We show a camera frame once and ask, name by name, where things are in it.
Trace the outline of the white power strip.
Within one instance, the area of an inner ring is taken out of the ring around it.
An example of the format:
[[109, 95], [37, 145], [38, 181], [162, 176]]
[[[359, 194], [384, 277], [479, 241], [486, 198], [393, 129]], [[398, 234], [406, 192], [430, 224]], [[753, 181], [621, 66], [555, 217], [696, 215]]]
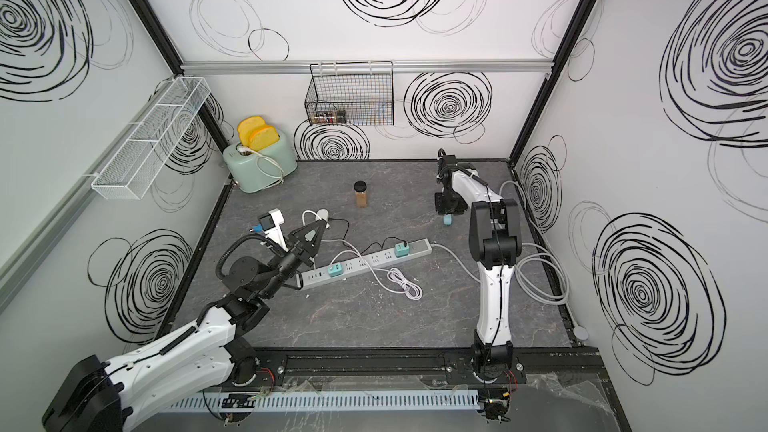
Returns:
[[410, 254], [396, 258], [394, 247], [367, 255], [358, 256], [354, 252], [346, 260], [339, 259], [332, 265], [327, 265], [301, 273], [306, 289], [329, 285], [344, 279], [352, 278], [369, 272], [384, 271], [410, 260], [426, 257], [432, 253], [432, 246], [427, 239], [409, 242]]

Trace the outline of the white round earbud case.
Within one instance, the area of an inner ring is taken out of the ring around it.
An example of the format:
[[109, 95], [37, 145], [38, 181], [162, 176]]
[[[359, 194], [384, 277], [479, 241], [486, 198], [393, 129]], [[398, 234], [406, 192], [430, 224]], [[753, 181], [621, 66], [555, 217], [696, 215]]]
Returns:
[[319, 209], [316, 212], [316, 215], [318, 217], [320, 217], [321, 219], [326, 220], [326, 221], [328, 221], [329, 218], [330, 218], [330, 214], [329, 214], [329, 211], [327, 209]]

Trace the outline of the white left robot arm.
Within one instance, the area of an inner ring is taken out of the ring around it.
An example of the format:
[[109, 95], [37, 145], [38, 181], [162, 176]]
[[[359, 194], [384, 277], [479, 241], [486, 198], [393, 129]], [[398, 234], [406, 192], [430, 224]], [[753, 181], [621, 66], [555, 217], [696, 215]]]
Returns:
[[273, 298], [318, 254], [320, 218], [275, 241], [263, 232], [236, 240], [215, 267], [229, 289], [196, 319], [127, 354], [75, 364], [44, 412], [47, 431], [131, 431], [189, 395], [230, 383], [248, 387], [264, 372], [245, 334]]

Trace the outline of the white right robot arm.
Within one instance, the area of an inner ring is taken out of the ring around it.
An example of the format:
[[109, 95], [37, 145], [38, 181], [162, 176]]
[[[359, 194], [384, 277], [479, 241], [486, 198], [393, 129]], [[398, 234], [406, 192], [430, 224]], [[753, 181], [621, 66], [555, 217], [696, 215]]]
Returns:
[[518, 203], [493, 191], [470, 163], [437, 152], [435, 210], [447, 218], [469, 214], [468, 247], [480, 281], [480, 312], [474, 332], [473, 373], [490, 384], [515, 367], [510, 327], [510, 289], [522, 252]]

